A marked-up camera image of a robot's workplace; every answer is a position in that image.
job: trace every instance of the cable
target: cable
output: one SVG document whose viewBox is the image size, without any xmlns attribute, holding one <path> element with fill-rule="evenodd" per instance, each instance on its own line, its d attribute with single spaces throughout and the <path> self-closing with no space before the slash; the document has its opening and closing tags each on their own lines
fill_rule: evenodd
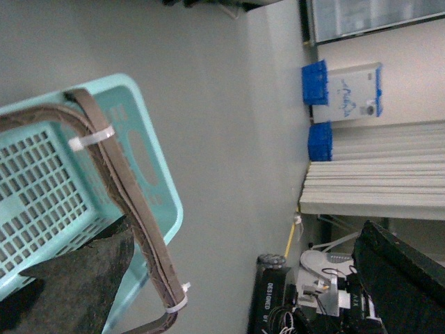
<svg viewBox="0 0 445 334">
<path fill-rule="evenodd" d="M 300 235 L 298 236 L 298 240 L 301 240 L 301 236 L 303 236 L 303 232 L 305 231 L 305 227 L 303 226 L 303 221 L 301 219 L 301 215 L 298 212 L 295 212 L 295 214 L 293 215 L 293 224 L 291 227 L 291 232 L 289 233 L 289 239 L 287 240 L 287 245 L 286 245 L 286 250 L 284 252 L 284 258 L 287 259 L 287 257 L 289 256 L 289 251 L 291 250 L 291 244 L 292 244 L 292 239 L 293 239 L 293 235 L 295 233 L 295 226 L 299 225 L 300 227 Z"/>
<path fill-rule="evenodd" d="M 350 270 L 350 273 L 358 273 L 357 268 L 355 268 L 352 264 L 349 265 L 349 270 Z"/>
<path fill-rule="evenodd" d="M 327 252 L 328 250 L 330 250 L 331 248 L 334 248 L 335 246 L 338 246 L 338 245 L 342 244 L 343 242 L 346 242 L 346 241 L 348 241 L 348 240 L 351 240 L 351 239 L 354 239 L 354 238 L 358 237 L 359 234 L 360 234 L 360 232 L 355 232 L 355 233 L 346 235 L 345 237 L 340 238 L 340 239 L 338 239 L 338 240 L 328 242 L 328 243 L 326 243 L 326 244 L 320 244 L 320 245 L 312 246 L 311 249 L 322 248 L 322 247 L 326 247 L 326 246 L 328 246 L 326 249 L 323 250 L 323 252 L 325 253 L 325 252 Z"/>
<path fill-rule="evenodd" d="M 327 270 L 333 270 L 333 271 L 335 271 L 335 273 L 328 272 Z M 340 273 L 341 275 L 343 275 L 345 277 L 347 276 L 344 272 L 342 272 L 342 271 L 340 271 L 338 269 L 335 269 L 335 268 L 323 268 L 323 269 L 321 269 L 321 271 L 323 273 L 327 273 L 328 275 L 335 275 L 336 277 L 339 277 L 338 273 Z"/>
<path fill-rule="evenodd" d="M 318 298 L 318 295 L 315 294 L 315 299 L 317 300 L 317 304 L 320 308 L 321 314 L 325 315 L 325 325 L 326 325 L 326 330 L 329 329 L 329 326 L 327 325 L 327 321 L 329 320 L 330 323 L 334 326 L 334 328 L 337 330 L 337 333 L 344 333 L 343 330 L 341 329 L 340 326 L 338 326 L 334 320 L 331 319 L 331 317 L 329 315 L 327 315 L 327 311 L 325 309 L 325 306 L 323 305 L 323 303 L 321 303 L 321 300 Z"/>
</svg>

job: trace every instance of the blue storage bin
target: blue storage bin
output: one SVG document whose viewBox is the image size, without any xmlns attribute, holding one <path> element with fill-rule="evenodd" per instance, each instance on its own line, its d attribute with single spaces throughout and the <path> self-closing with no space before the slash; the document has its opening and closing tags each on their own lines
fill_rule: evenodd
<svg viewBox="0 0 445 334">
<path fill-rule="evenodd" d="M 329 97 L 327 91 L 326 61 L 318 61 L 301 69 L 303 101 L 308 105 L 327 105 Z"/>
<path fill-rule="evenodd" d="M 114 74 L 71 88 L 86 88 L 114 127 L 168 243 L 181 226 L 183 209 L 136 83 Z M 0 114 L 45 103 L 75 107 L 60 91 L 5 106 Z M 54 122 L 0 134 L 0 300 L 31 281 L 20 271 L 77 249 L 122 215 L 88 153 L 74 153 L 67 144 L 75 136 Z M 137 246 L 104 333 L 131 305 L 147 274 Z"/>
<path fill-rule="evenodd" d="M 332 160 L 332 126 L 330 122 L 315 124 L 309 128 L 307 150 L 311 161 Z"/>
</svg>

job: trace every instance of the white wall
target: white wall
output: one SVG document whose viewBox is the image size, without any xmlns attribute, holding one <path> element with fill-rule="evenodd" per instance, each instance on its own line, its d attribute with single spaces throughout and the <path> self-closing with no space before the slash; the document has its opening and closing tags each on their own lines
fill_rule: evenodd
<svg viewBox="0 0 445 334">
<path fill-rule="evenodd" d="M 330 70 L 384 65 L 382 115 L 336 126 L 445 119 L 445 19 L 321 45 L 318 57 Z"/>
</svg>

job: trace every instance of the black cable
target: black cable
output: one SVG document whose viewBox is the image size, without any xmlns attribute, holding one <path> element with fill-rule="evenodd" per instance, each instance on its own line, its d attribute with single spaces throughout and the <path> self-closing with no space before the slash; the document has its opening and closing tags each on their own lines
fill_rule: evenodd
<svg viewBox="0 0 445 334">
<path fill-rule="evenodd" d="M 314 295 L 315 299 L 317 300 L 317 304 L 320 308 L 321 314 L 324 315 L 325 318 L 325 326 L 326 326 L 326 330 L 329 329 L 329 326 L 327 325 L 327 321 L 329 320 L 330 323 L 335 327 L 335 329 L 337 330 L 337 333 L 344 333 L 343 330 L 341 329 L 340 326 L 338 326 L 334 320 L 331 319 L 331 317 L 329 315 L 327 315 L 327 311 L 325 309 L 325 306 L 323 305 L 323 303 L 321 303 L 321 300 L 318 298 L 317 295 Z"/>
<path fill-rule="evenodd" d="M 309 325 L 309 321 L 298 312 L 301 312 L 296 308 L 295 312 L 292 312 L 293 307 L 278 306 L 273 308 L 268 317 L 268 330 L 270 334 L 279 334 L 287 327 L 293 327 L 293 330 L 287 332 L 289 334 L 312 334 L 312 329 Z"/>
<path fill-rule="evenodd" d="M 323 273 L 328 274 L 328 275 L 335 275 L 336 277 L 339 277 L 339 274 L 338 274 L 338 273 L 344 275 L 345 277 L 347 276 L 344 272 L 342 272 L 342 271 L 340 271 L 340 270 L 338 270 L 338 269 L 335 269 L 335 268 L 323 268 L 323 269 L 321 269 L 321 271 L 322 271 Z"/>
<path fill-rule="evenodd" d="M 357 273 L 357 268 L 355 268 L 352 264 L 349 265 L 349 270 L 351 273 Z"/>
</svg>

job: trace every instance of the white zip tie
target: white zip tie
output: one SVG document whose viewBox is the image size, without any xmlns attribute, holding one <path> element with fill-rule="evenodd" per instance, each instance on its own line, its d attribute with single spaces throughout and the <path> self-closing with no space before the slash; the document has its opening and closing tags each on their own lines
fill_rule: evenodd
<svg viewBox="0 0 445 334">
<path fill-rule="evenodd" d="M 90 134 L 88 136 L 84 136 L 82 138 L 74 137 L 68 141 L 71 149 L 73 151 L 83 150 L 86 146 L 97 144 L 100 141 L 104 141 L 105 139 L 110 138 L 114 135 L 114 128 L 112 125 L 106 127 L 105 129 L 95 132 L 94 134 Z"/>
<path fill-rule="evenodd" d="M 186 284 L 182 285 L 182 289 L 184 291 L 184 293 L 186 294 L 186 296 L 184 297 L 184 299 L 182 300 L 181 303 L 173 306 L 172 308 L 166 308 L 165 311 L 170 314 L 170 313 L 176 313 L 179 310 L 181 310 L 185 305 L 187 305 L 188 299 L 187 299 L 187 291 L 190 288 L 191 284 L 190 282 L 187 282 Z"/>
</svg>

